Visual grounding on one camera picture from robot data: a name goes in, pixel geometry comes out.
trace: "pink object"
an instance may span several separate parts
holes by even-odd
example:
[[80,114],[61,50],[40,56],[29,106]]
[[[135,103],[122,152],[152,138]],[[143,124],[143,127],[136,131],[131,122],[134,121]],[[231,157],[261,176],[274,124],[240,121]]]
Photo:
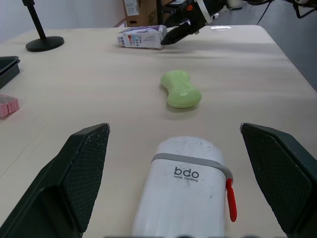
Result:
[[0,95],[0,118],[19,110],[19,102],[17,98]]

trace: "black tray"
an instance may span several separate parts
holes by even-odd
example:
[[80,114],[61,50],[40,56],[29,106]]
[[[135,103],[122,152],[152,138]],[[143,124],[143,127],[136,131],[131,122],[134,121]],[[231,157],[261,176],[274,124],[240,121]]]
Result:
[[20,72],[19,62],[18,56],[0,57],[0,89]]

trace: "red tab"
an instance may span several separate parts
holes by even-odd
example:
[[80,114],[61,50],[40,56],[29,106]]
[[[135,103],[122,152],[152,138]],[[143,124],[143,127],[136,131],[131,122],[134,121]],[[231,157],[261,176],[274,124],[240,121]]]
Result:
[[234,192],[233,192],[231,183],[232,183],[232,179],[228,179],[226,182],[226,189],[227,189],[230,219],[232,222],[235,222],[237,219],[237,205],[236,205],[236,199],[234,198]]

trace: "black pole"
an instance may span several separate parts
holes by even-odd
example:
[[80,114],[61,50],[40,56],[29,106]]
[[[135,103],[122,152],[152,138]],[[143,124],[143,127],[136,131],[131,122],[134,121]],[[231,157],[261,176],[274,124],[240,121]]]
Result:
[[46,36],[45,36],[45,33],[44,33],[44,30],[43,30],[43,27],[40,23],[40,20],[38,18],[38,15],[34,9],[34,6],[33,5],[30,5],[30,6],[27,6],[28,9],[29,9],[29,12],[31,14],[31,17],[32,17],[32,20],[34,22],[34,25],[36,27],[36,30],[38,31],[39,33],[39,36],[42,40],[45,40],[46,39]]
[[32,20],[38,31],[40,36],[39,39],[29,42],[26,44],[26,49],[30,52],[42,52],[42,51],[49,51],[60,47],[64,44],[64,39],[60,36],[49,36],[46,37],[42,25],[40,23],[39,17],[34,8],[34,1],[33,0],[22,0],[23,4],[29,9],[31,14]]

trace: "light wood surface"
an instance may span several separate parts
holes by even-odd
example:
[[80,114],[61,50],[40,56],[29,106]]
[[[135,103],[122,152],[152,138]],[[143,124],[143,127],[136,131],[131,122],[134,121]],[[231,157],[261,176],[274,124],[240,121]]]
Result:
[[[100,192],[84,237],[131,234],[157,146],[190,135],[215,144],[234,176],[238,218],[226,235],[285,236],[255,180],[239,127],[250,122],[292,134],[317,158],[317,95],[264,29],[205,27],[163,50],[116,46],[122,29],[52,30],[65,44],[29,53],[27,33],[0,44],[21,73],[0,89],[21,109],[0,120],[0,224],[67,138],[108,122],[111,133]],[[198,107],[167,106],[160,77],[182,69],[201,89]]]

